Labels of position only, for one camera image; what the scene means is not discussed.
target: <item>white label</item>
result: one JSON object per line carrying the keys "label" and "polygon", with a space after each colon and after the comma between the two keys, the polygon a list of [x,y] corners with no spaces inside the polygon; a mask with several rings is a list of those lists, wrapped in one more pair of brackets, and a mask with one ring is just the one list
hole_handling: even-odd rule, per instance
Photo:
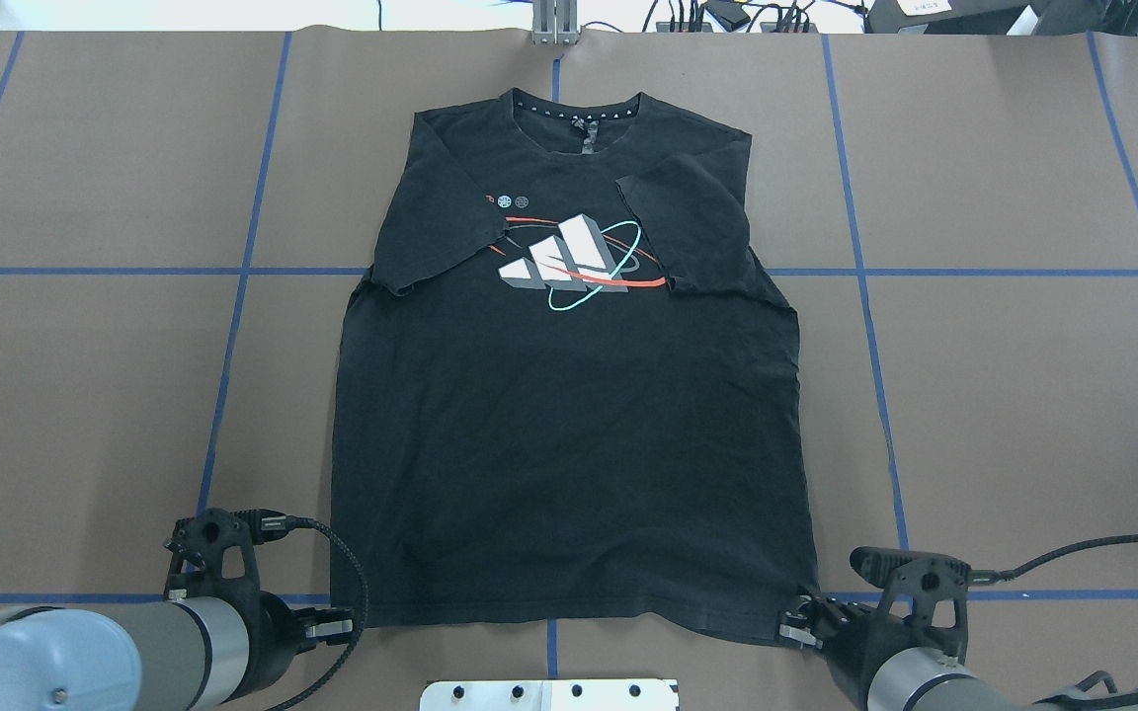
{"label": "white label", "polygon": [[951,3],[948,0],[898,0],[898,6],[902,8],[904,15],[908,15],[912,18],[917,15],[935,15],[951,11]]}
{"label": "white label", "polygon": [[678,711],[674,679],[434,683],[420,711]]}

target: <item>black cable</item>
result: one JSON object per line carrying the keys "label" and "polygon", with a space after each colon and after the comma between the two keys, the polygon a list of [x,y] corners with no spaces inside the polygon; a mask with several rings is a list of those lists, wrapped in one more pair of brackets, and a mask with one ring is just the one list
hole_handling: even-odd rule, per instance
{"label": "black cable", "polygon": [[659,3],[659,1],[660,0],[652,0],[652,3],[649,6],[649,14],[644,15],[644,26],[640,28],[641,32],[648,31],[648,23],[652,18],[652,13],[655,11],[655,5]]}
{"label": "black cable", "polygon": [[357,585],[360,585],[360,598],[363,603],[363,611],[362,615],[354,620],[354,629],[351,631],[351,636],[348,636],[348,643],[345,644],[344,651],[340,653],[340,656],[336,658],[333,665],[329,667],[328,670],[324,671],[324,676],[319,677],[319,680],[316,680],[315,684],[308,685],[306,692],[298,693],[297,696],[280,703],[280,705],[267,708],[266,711],[284,711],[286,708],[296,706],[304,700],[310,698],[313,693],[319,692],[320,688],[324,687],[324,684],[330,683],[331,678],[336,675],[336,671],[338,671],[341,664],[347,661],[348,656],[354,653],[354,647],[357,647],[357,640],[362,638],[363,629],[366,626],[368,612],[371,610],[371,594],[366,587],[366,572],[363,572],[362,563],[357,562],[357,555],[354,555],[354,552],[345,545],[341,537],[336,535],[336,531],[331,530],[324,522],[302,516],[288,516],[288,527],[289,530],[315,529],[321,532],[321,535],[328,536],[328,540],[330,540],[331,544],[336,546],[336,549],[340,551],[348,563],[354,567],[354,572],[357,572]]}
{"label": "black cable", "polygon": [[1034,568],[1039,568],[1044,563],[1050,563],[1056,561],[1057,557],[1064,557],[1071,553],[1078,553],[1080,551],[1089,551],[1092,548],[1102,548],[1105,545],[1125,545],[1130,543],[1138,543],[1138,535],[1112,535],[1107,537],[1094,537],[1091,540],[1083,540],[1080,543],[1070,544],[1062,546],[1055,551],[1039,555],[1039,557],[1033,559],[1029,563],[1017,565],[1011,571],[974,571],[974,577],[976,581],[974,585],[993,585],[998,581],[1014,580],[1014,578],[1020,578],[1025,574],[1025,572],[1033,571]]}
{"label": "black cable", "polygon": [[[816,1],[817,3],[835,5],[839,6],[839,8],[848,9],[857,15],[865,15],[865,16],[867,15],[867,5],[865,3],[858,3],[858,5],[842,3],[841,0],[816,0]],[[764,3],[740,3],[740,5],[745,6],[745,8],[767,8],[767,5]]]}
{"label": "black cable", "polygon": [[[1015,578],[1024,576],[1025,572],[1033,571],[1034,568],[1056,561],[1057,557],[1064,557],[1071,553],[1089,551],[1092,548],[1103,548],[1105,545],[1127,545],[1132,543],[1138,543],[1138,535],[1094,537],[1091,540],[1083,540],[1061,546],[1061,548],[1039,555],[1039,557],[1034,557],[1033,561],[1017,565],[1011,571],[972,571],[971,576],[974,577],[974,580],[971,580],[971,585],[993,585],[998,584],[998,581],[1015,580]],[[1098,675],[1100,673],[1097,672],[1096,675],[1092,675],[1092,677],[1097,677],[1098,679]],[[1080,684],[1087,683],[1088,679],[1083,679],[1083,683]],[[1055,705],[1062,708],[1072,708],[1074,711],[1098,711],[1105,710],[1106,708],[1125,708],[1137,705],[1138,692],[1121,693],[1116,694],[1116,696],[1106,696],[1103,698],[1070,698],[1069,696],[1055,696],[1052,698],[1044,698],[1044,702],[1055,703]]]}
{"label": "black cable", "polygon": [[1062,708],[1073,708],[1075,711],[1097,711],[1104,708],[1125,708],[1138,705],[1138,692],[1120,693],[1119,696],[1105,696],[1102,698],[1070,698],[1069,696],[1053,696],[1044,698],[1044,703],[1055,703]]}
{"label": "black cable", "polygon": [[1106,692],[1119,693],[1119,685],[1114,684],[1114,676],[1106,670],[1091,671],[1091,675],[1088,675],[1088,678],[1085,678],[1081,683],[1075,684],[1074,688],[1079,689],[1079,692],[1091,692],[1094,685],[1102,683],[1104,683]]}
{"label": "black cable", "polygon": [[776,23],[776,26],[778,26],[778,24],[781,24],[781,19],[784,18],[784,6],[778,5],[778,3],[762,5],[762,9],[759,10],[759,11],[756,11],[753,14],[753,17],[749,18],[749,24],[747,24],[747,26],[745,26],[745,34],[749,34],[750,32],[753,31],[753,23],[758,22],[759,17],[762,17],[762,13],[767,11],[767,8],[775,8],[775,23]]}
{"label": "black cable", "polygon": [[582,28],[587,28],[588,26],[607,26],[607,27],[609,27],[613,32],[620,32],[620,33],[624,33],[624,34],[626,32],[626,31],[622,31],[622,28],[618,28],[618,26],[613,26],[613,24],[605,23],[604,19],[591,19],[591,22],[588,22],[587,24],[584,24],[584,26],[582,26]]}

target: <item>power strip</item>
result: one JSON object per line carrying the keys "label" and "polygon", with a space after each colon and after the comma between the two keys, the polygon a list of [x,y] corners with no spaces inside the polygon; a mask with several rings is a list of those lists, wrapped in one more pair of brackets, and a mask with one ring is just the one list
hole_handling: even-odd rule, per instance
{"label": "power strip", "polygon": [[776,23],[759,23],[759,24],[760,26],[762,26],[762,32],[770,32],[773,34],[803,34],[803,33],[816,34],[818,32],[818,28],[814,26],[814,23],[810,23],[810,25],[806,27],[805,31],[802,32],[797,31],[797,28],[790,28],[790,31],[787,32],[781,31],[778,33],[775,31]]}
{"label": "power strip", "polygon": [[[655,31],[658,31],[658,32],[669,32],[670,31],[670,23],[655,23]],[[701,32],[714,32],[715,31],[715,26],[712,26],[712,24],[709,24],[709,23],[701,23],[700,24],[700,31]],[[684,28],[684,31],[677,31],[676,34],[678,34],[681,32],[684,33],[684,34],[686,34],[687,32],[691,32],[691,31],[686,31],[686,28]]]}

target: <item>metal bracket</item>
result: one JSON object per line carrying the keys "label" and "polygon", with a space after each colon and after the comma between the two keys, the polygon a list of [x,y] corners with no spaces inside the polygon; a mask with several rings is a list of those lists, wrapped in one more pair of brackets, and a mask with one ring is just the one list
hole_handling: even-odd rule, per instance
{"label": "metal bracket", "polygon": [[512,679],[434,683],[420,711],[678,711],[674,679]]}
{"label": "metal bracket", "polygon": [[534,0],[534,44],[578,44],[578,0]]}

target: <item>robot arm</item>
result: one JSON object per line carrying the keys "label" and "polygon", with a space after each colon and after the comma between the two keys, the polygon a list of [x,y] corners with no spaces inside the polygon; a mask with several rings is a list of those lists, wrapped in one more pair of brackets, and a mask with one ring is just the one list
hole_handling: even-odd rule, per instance
{"label": "robot arm", "polygon": [[[209,509],[166,540],[162,603],[0,610],[1,710],[204,710],[274,684],[320,642],[353,644],[352,610],[292,611],[261,589],[253,546],[310,524]],[[222,574],[226,549],[239,549],[244,574]]]}
{"label": "robot arm", "polygon": [[[1097,675],[1034,705],[1017,706],[963,665],[968,586],[991,585],[1021,572],[974,571],[949,555],[882,548],[856,549],[850,567],[882,588],[876,607],[802,595],[785,613],[781,635],[816,647],[859,711],[1138,711],[1138,693],[1090,698],[1087,691]],[[910,615],[890,613],[905,600],[910,600]],[[940,603],[955,609],[951,627],[933,626]]]}

